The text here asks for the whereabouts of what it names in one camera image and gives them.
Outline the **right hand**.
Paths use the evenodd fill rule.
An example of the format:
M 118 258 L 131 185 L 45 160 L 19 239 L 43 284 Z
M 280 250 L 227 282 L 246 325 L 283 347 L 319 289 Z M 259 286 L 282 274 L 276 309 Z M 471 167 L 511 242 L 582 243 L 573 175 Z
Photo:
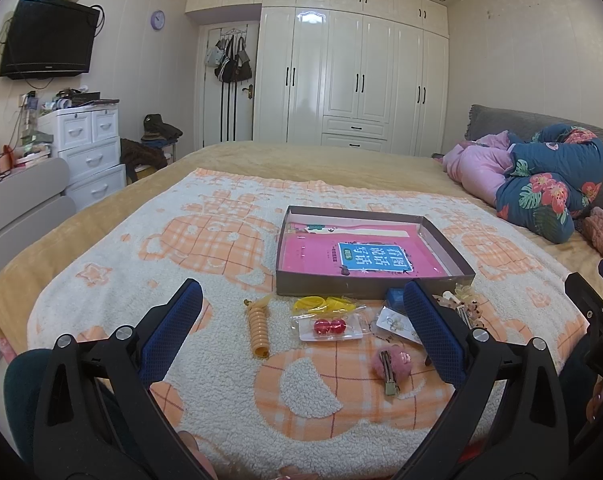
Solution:
M 595 384 L 591 399 L 586 408 L 586 416 L 588 422 L 594 422 L 597 419 L 597 412 L 603 404 L 603 378 L 599 379 Z

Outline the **left hand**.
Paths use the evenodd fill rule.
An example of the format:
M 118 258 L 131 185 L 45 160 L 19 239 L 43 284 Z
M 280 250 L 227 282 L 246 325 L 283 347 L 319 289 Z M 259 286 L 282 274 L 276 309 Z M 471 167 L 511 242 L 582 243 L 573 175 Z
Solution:
M 210 460 L 200 451 L 198 448 L 198 442 L 196 442 L 193 434 L 189 434 L 187 431 L 179 431 L 178 436 L 183 444 L 189 449 L 195 460 L 197 460 L 198 463 L 200 463 L 200 465 L 207 471 L 207 474 L 209 474 L 214 480 L 217 480 L 218 477 L 213 464 L 210 463 Z

